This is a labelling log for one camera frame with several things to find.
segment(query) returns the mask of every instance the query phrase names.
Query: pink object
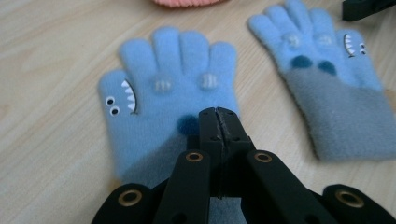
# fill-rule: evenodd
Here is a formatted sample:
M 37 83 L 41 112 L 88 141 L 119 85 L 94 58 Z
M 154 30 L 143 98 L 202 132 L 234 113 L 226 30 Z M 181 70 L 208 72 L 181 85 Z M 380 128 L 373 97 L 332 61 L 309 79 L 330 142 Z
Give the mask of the pink object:
M 154 0 L 155 3 L 167 7 L 199 7 L 219 1 L 221 0 Z

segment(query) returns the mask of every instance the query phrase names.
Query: light blue glove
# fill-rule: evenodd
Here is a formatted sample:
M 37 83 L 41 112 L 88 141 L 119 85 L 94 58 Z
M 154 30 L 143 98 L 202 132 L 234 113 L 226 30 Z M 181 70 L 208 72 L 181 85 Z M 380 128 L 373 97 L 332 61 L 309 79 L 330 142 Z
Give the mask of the light blue glove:
M 99 83 L 116 176 L 153 188 L 170 176 L 187 135 L 198 134 L 200 111 L 220 106 L 238 113 L 236 51 L 224 42 L 209 45 L 194 31 L 164 27 L 151 42 L 124 43 L 120 58 L 125 70 Z M 240 210 L 239 199 L 212 199 L 210 220 L 243 223 Z
M 396 158 L 396 123 L 361 35 L 299 0 L 249 19 L 269 49 L 324 161 Z

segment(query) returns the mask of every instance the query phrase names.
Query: brass insert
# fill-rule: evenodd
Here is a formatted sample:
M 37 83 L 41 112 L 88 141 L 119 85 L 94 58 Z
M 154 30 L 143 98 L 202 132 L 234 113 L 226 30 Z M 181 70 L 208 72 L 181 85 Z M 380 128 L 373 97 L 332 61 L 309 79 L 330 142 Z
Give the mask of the brass insert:
M 364 201 L 362 198 L 344 189 L 337 190 L 335 192 L 335 197 L 338 199 L 338 201 L 350 207 L 362 208 L 364 206 Z
M 272 157 L 266 153 L 258 152 L 254 155 L 254 159 L 260 162 L 270 162 L 272 161 Z
M 119 204 L 124 207 L 134 206 L 142 200 L 143 194 L 137 189 L 129 189 L 124 191 L 119 197 Z
M 191 152 L 189 154 L 187 154 L 186 159 L 188 161 L 192 161 L 192 162 L 197 162 L 197 161 L 201 161 L 204 158 L 204 156 L 198 152 Z

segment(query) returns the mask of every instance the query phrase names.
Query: black plastic part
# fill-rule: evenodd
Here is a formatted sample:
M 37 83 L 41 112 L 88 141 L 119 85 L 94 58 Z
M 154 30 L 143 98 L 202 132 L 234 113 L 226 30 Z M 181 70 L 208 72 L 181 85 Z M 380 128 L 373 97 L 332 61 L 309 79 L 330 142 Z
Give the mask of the black plastic part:
M 205 224 L 210 198 L 210 158 L 203 151 L 180 154 L 153 223 Z
M 322 199 L 340 223 L 396 224 L 390 213 L 358 189 L 332 185 L 323 190 Z
M 247 154 L 251 195 L 274 223 L 337 223 L 312 193 L 275 154 L 256 150 Z
M 396 5 L 396 0 L 346 0 L 343 2 L 343 20 L 358 21 Z
M 126 220 L 150 223 L 151 203 L 152 195 L 147 187 L 137 184 L 123 185 L 107 197 L 92 223 L 118 224 L 125 223 Z
M 119 187 L 92 223 L 205 224 L 209 198 L 228 196 L 242 198 L 248 224 L 396 224 L 357 189 L 330 186 L 323 196 L 307 189 L 275 154 L 256 150 L 231 110 L 203 110 L 199 126 L 168 180 L 154 189 Z

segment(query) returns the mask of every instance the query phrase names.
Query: wooden table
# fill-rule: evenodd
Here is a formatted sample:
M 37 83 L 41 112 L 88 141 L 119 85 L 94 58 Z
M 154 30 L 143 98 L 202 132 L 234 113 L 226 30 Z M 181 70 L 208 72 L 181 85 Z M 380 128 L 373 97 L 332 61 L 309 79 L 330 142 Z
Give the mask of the wooden table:
M 342 1 L 305 2 L 328 9 L 337 28 L 365 36 L 395 106 L 396 7 L 346 22 L 340 19 Z M 314 156 L 301 113 L 246 25 L 251 15 L 277 3 L 232 0 L 168 9 L 149 0 L 1 1 L 0 222 L 92 221 L 117 186 L 98 80 L 120 67 L 122 42 L 149 37 L 164 25 L 235 45 L 242 122 L 257 148 L 275 152 L 315 192 L 346 184 L 396 217 L 396 161 L 325 163 Z

